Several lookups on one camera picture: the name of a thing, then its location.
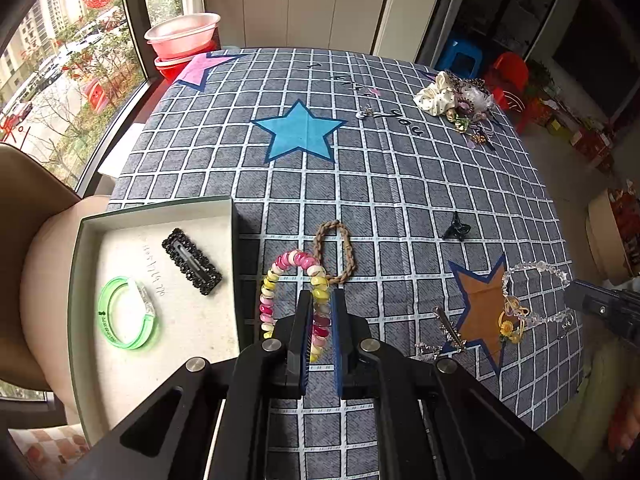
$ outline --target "tablecloth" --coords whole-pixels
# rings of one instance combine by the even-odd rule
[[[444,341],[434,306],[452,322],[463,311],[449,262],[488,274],[504,253],[508,266],[545,260],[570,273],[554,204],[499,110],[495,151],[470,149],[450,123],[414,104],[435,74],[425,66],[304,48],[214,56],[225,54],[242,56],[211,68],[199,89],[175,82],[167,90],[109,209],[231,195],[241,218],[239,305],[250,333],[256,283],[274,258],[294,247],[310,250],[318,225],[335,218],[351,231],[358,265],[344,285],[348,310],[407,355],[417,342]],[[344,121],[326,137],[329,160],[303,150],[267,160],[273,134],[251,121],[282,117],[298,101],[314,117]],[[358,118],[367,107],[387,117]],[[440,237],[454,210],[472,226],[464,243]],[[324,264],[331,273],[343,269],[335,234],[325,241]],[[300,270],[280,280],[276,317],[293,312],[305,280]],[[516,273],[514,293],[541,314],[564,308],[559,282],[548,273]],[[581,338],[579,320],[564,338],[555,323],[527,330],[519,344],[505,346],[498,375],[480,347],[454,358],[535,429],[576,392]],[[340,401],[332,370],[329,348],[311,366],[306,396],[274,403],[268,478],[376,477],[372,402]]]

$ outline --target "white box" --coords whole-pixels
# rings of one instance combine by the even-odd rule
[[[215,363],[238,356],[242,316],[235,303],[234,226],[229,197],[176,200],[82,220],[69,285],[68,343],[76,405],[90,444],[189,358]],[[161,247],[175,227],[222,273],[208,296]],[[156,310],[154,332],[136,350],[113,347],[96,321],[100,290],[115,276],[142,283]]]

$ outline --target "metal screw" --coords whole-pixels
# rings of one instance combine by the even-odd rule
[[[204,368],[206,362],[202,357],[192,357],[187,361],[187,370],[190,372],[199,372]]]
[[[458,369],[458,363],[448,357],[440,359],[436,366],[443,374],[452,374]]]
[[[266,350],[267,352],[275,352],[281,346],[282,346],[282,343],[280,342],[280,340],[279,339],[274,339],[273,337],[265,339],[262,342],[262,349]]]
[[[362,348],[365,352],[375,352],[380,350],[380,341],[373,338],[363,339],[360,342],[360,348]]]

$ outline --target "blue plastic stool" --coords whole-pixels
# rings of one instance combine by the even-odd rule
[[[449,38],[436,64],[436,70],[451,70],[459,77],[473,79],[478,75],[481,62],[482,50],[473,43]]]

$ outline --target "cushion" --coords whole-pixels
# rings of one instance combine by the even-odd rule
[[[40,430],[9,430],[9,434],[40,480],[62,478],[89,451],[80,424]]]
[[[31,241],[20,280],[24,338],[53,392],[74,412],[66,342],[71,261],[81,219],[104,212],[108,201],[108,196],[90,196],[44,222]]]

